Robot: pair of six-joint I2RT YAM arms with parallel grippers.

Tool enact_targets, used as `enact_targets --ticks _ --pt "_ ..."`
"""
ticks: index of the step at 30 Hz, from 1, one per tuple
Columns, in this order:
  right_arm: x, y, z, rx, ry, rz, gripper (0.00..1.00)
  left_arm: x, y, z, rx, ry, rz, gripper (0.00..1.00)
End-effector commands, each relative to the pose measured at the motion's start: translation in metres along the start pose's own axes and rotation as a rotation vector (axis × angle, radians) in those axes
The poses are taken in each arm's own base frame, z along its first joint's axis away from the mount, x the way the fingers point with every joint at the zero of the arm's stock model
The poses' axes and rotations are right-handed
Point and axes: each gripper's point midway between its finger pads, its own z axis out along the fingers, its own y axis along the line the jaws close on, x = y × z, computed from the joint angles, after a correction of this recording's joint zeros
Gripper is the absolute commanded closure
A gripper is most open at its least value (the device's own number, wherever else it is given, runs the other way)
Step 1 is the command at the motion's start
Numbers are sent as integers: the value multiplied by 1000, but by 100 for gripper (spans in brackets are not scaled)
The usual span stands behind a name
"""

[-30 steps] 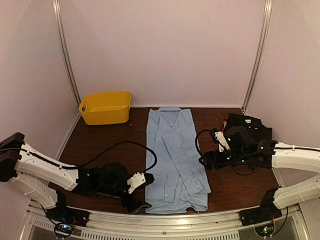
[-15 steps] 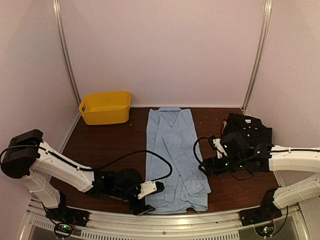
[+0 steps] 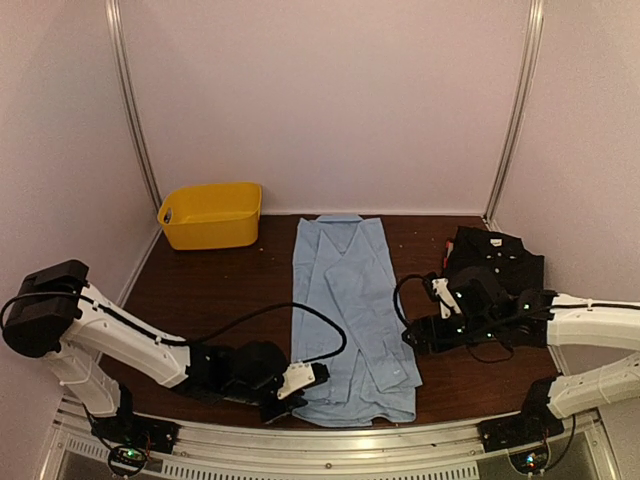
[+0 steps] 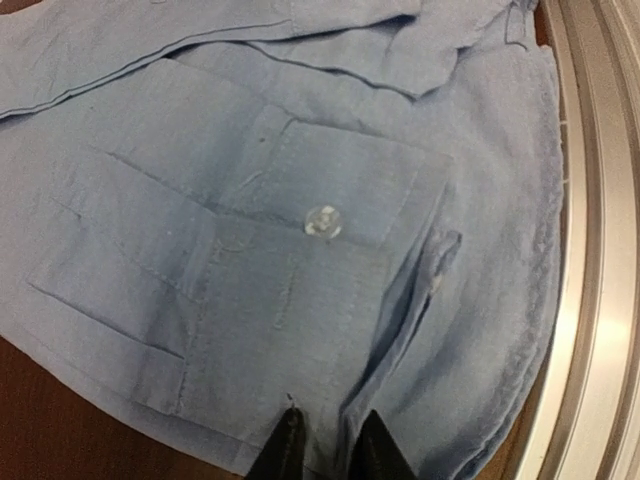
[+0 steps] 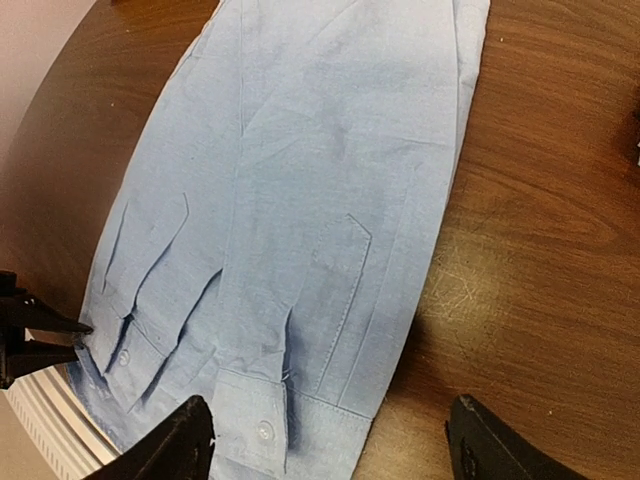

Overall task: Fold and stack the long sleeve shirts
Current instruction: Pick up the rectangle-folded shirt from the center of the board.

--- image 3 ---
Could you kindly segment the light blue long sleeve shirt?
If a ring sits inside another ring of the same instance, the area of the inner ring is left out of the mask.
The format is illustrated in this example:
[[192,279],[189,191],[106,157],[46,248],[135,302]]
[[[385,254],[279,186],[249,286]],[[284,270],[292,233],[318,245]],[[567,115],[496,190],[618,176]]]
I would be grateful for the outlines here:
[[365,427],[374,419],[410,423],[422,379],[401,338],[396,286],[380,219],[302,219],[293,251],[293,300],[326,315],[345,332],[301,309],[292,315],[291,357],[319,358],[329,380],[304,394],[294,417],[328,428]]

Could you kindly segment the yellow plastic basket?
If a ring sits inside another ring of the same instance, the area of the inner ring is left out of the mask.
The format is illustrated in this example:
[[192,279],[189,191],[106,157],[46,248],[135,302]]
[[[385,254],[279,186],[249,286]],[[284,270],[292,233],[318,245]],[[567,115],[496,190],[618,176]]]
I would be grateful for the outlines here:
[[246,247],[258,239],[261,206],[256,183],[189,186],[166,197],[157,221],[177,251]]

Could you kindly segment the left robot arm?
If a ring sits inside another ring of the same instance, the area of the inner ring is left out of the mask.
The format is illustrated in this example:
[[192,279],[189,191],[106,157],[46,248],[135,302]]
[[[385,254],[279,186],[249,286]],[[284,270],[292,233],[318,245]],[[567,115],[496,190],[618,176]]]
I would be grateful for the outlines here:
[[203,404],[256,406],[265,422],[305,405],[304,390],[321,378],[313,364],[290,362],[271,342],[214,347],[152,327],[109,301],[88,271],[72,259],[27,275],[1,309],[2,337],[14,352],[45,360],[123,444],[137,442],[144,424],[129,410],[129,390],[97,365],[93,351]]

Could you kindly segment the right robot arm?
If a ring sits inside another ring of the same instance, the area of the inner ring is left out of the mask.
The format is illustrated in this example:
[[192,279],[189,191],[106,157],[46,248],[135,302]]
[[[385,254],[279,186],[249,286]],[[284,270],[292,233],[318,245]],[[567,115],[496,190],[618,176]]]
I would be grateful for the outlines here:
[[519,440],[535,440],[551,416],[568,418],[639,395],[639,306],[582,299],[553,290],[526,289],[512,295],[492,271],[468,267],[446,278],[419,276],[429,298],[444,307],[432,315],[401,322],[403,341],[417,353],[440,353],[493,339],[505,349],[563,345],[629,351],[629,356],[576,375],[559,373],[535,382],[523,412],[513,419]]

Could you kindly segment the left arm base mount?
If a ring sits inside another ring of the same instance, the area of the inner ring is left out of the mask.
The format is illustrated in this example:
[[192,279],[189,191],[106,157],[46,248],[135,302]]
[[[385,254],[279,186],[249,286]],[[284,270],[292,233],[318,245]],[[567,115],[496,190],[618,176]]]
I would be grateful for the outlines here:
[[137,414],[130,419],[90,415],[89,422],[92,434],[107,442],[163,454],[173,452],[180,430],[177,423]]

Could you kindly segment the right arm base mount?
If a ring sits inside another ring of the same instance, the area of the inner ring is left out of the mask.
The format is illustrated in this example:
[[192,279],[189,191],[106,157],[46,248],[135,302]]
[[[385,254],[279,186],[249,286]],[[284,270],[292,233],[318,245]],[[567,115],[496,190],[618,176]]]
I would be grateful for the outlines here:
[[517,413],[484,420],[478,432],[486,453],[540,443],[564,432],[563,421],[552,414]]

